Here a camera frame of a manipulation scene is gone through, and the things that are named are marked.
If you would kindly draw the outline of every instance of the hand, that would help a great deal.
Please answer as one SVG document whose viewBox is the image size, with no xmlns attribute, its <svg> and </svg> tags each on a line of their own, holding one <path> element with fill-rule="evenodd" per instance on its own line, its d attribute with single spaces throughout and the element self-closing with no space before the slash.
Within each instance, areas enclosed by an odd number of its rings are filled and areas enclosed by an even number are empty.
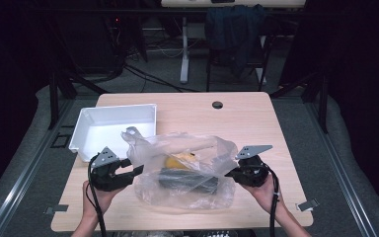
<svg viewBox="0 0 379 237">
<path fill-rule="evenodd" d="M 89 199 L 92 201 L 92 203 L 95 203 L 94 198 L 92 196 L 91 187 L 88 187 L 89 181 L 85 181 L 82 185 L 82 199 L 83 199 L 83 212 L 82 212 L 82 219 L 79 223 L 78 227 L 76 228 L 75 232 L 73 232 L 72 236 L 92 236 L 92 233 L 94 232 L 95 228 L 98 224 L 98 215 L 95 211 L 94 206 L 90 203 L 90 201 L 87 198 L 87 194 Z M 109 209 L 113 198 L 116 194 L 121 192 L 123 189 L 114 190 L 111 192 L 104 192 L 95 190 L 95 194 L 98 199 L 98 203 L 100 205 L 101 211 L 106 213 L 106 211 Z"/>
<path fill-rule="evenodd" d="M 268 213 L 272 206 L 274 193 L 273 176 L 268 175 L 265 183 L 260 187 L 242 186 L 257 200 L 257 203 Z M 278 202 L 276 203 L 275 220 L 281 225 L 285 233 L 291 237 L 310 236 L 310 234 L 300 225 L 294 215 L 288 210 L 279 189 Z"/>
<path fill-rule="evenodd" d="M 242 187 L 247 190 L 251 195 L 257 200 L 258 204 L 268 213 L 270 213 L 270 208 L 272 204 L 272 198 L 273 198 L 273 176 L 268 175 L 268 177 L 265 180 L 265 183 L 260 187 L 249 187 L 244 186 Z M 279 202 L 283 204 L 282 194 L 279 195 Z"/>
<path fill-rule="evenodd" d="M 98 203 L 100 205 L 100 208 L 103 214 L 106 213 L 106 211 L 109 209 L 115 195 L 121 192 L 123 189 L 124 188 L 114 190 L 111 192 L 99 191 L 95 189 L 95 194 L 97 195 Z M 95 201 L 91 192 L 91 187 L 89 187 L 89 181 L 84 182 L 82 186 L 82 192 L 83 192 L 83 216 L 96 215 L 97 212 L 95 211 L 94 206 L 90 203 L 90 201 L 88 200 L 86 196 L 86 194 L 88 194 L 88 197 L 91 199 L 92 203 L 95 204 Z"/>
</svg>

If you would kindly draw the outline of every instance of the black curtain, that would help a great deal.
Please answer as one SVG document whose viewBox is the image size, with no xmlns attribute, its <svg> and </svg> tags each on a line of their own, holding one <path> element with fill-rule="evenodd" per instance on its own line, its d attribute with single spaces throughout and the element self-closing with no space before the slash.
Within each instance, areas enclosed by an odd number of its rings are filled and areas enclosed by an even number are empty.
<svg viewBox="0 0 379 237">
<path fill-rule="evenodd" d="M 379 195 L 379 1 L 357 26 L 331 75 L 353 155 Z"/>
<path fill-rule="evenodd" d="M 35 115 L 36 91 L 47 84 L 19 14 L 15 3 L 0 1 L 0 177 Z"/>
<path fill-rule="evenodd" d="M 300 21 L 279 83 L 324 69 L 353 155 L 379 195 L 379 1 L 308 0 L 305 11 L 353 17 Z"/>
</svg>

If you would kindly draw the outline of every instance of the black cable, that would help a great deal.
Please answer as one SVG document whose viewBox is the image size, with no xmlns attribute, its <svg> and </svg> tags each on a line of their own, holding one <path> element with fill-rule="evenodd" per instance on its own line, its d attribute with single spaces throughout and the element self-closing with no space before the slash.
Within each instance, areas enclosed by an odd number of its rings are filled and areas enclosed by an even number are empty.
<svg viewBox="0 0 379 237">
<path fill-rule="evenodd" d="M 146 44 L 146 46 L 147 47 L 158 47 L 158 46 L 165 45 L 167 43 L 182 46 L 176 39 L 172 39 L 172 38 L 165 38 L 165 39 L 159 39 L 157 41 L 151 41 L 151 42 L 148 42 Z"/>
<path fill-rule="evenodd" d="M 150 82 L 153 82 L 153 83 L 156 83 L 156 84 L 160 84 L 160 85 L 164 85 L 164 86 L 169 86 L 169 87 L 172 87 L 174 88 L 175 90 L 177 90 L 178 92 L 182 92 L 182 91 L 191 91 L 191 92 L 199 92 L 199 91 L 196 91 L 196 90 L 193 90 L 193 89 L 189 89 L 189 88 L 183 88 L 183 87 L 179 87 L 179 86 L 175 86 L 161 78 L 158 78 L 156 76 L 153 76 L 153 75 L 150 75 L 134 66 L 131 66 L 131 65 L 128 65 L 128 64 L 125 64 L 124 65 L 124 69 L 133 73 L 134 75 L 138 76 L 138 77 L 141 77 L 145 80 L 148 80 Z"/>
<path fill-rule="evenodd" d="M 147 81 L 148 80 L 144 80 L 143 87 L 141 88 L 140 93 L 143 93 L 144 89 L 146 88 Z"/>
<path fill-rule="evenodd" d="M 100 204 L 98 203 L 97 194 L 95 193 L 95 188 L 94 188 L 94 185 L 92 184 L 92 181 L 91 181 L 91 166 L 94 163 L 94 161 L 97 159 L 97 157 L 98 157 L 98 155 L 93 157 L 91 159 L 91 161 L 89 162 L 89 165 L 88 165 L 88 181 L 89 181 L 89 187 L 91 187 L 92 197 L 94 198 L 94 202 L 95 202 L 95 204 L 93 204 L 92 202 L 91 202 L 91 204 L 94 206 L 95 211 L 97 212 L 98 222 L 100 223 L 101 235 L 103 237 L 107 237 L 106 223 L 104 222 L 103 212 L 101 210 Z"/>
<path fill-rule="evenodd" d="M 86 195 L 86 198 L 88 199 L 88 201 L 91 203 L 91 205 L 94 207 L 94 208 L 97 208 L 94 203 L 92 202 L 91 198 L 88 196 L 88 189 L 89 189 L 89 186 L 90 186 L 90 183 L 88 183 L 88 185 L 86 186 L 86 191 L 85 191 L 85 195 Z"/>
<path fill-rule="evenodd" d="M 270 167 L 267 167 L 270 173 L 272 174 L 273 179 L 273 197 L 272 204 L 270 207 L 269 213 L 269 235 L 271 237 L 275 236 L 275 212 L 276 212 L 276 204 L 279 202 L 279 180 L 276 174 Z"/>
</svg>

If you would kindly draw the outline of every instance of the white container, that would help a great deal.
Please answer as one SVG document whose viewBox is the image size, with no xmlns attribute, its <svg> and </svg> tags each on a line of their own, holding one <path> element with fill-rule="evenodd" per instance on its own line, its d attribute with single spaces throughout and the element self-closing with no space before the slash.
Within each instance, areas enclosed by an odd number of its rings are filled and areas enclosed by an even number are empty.
<svg viewBox="0 0 379 237">
<path fill-rule="evenodd" d="M 106 146 L 120 159 L 127 158 L 128 143 L 121 133 L 135 126 L 143 137 L 156 135 L 156 105 L 96 107 L 81 110 L 69 149 L 89 162 Z"/>
</svg>

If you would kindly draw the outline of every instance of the round hole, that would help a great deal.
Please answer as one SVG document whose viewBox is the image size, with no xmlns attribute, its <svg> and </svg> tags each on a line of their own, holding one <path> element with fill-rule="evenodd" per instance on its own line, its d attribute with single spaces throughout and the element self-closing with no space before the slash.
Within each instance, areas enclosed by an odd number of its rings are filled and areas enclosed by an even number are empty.
<svg viewBox="0 0 379 237">
<path fill-rule="evenodd" d="M 212 106 L 213 106 L 214 109 L 220 110 L 221 108 L 223 108 L 223 103 L 221 103 L 221 102 L 213 102 Z"/>
</svg>

